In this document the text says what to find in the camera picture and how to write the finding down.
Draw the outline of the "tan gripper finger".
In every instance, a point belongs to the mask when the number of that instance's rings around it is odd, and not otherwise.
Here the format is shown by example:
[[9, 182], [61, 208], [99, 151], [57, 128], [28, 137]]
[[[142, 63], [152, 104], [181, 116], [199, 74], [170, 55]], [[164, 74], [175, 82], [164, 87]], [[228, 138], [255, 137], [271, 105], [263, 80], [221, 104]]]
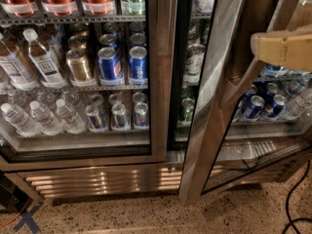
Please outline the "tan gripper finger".
[[251, 37], [255, 58], [288, 69], [312, 71], [312, 24], [295, 31], [256, 33]]

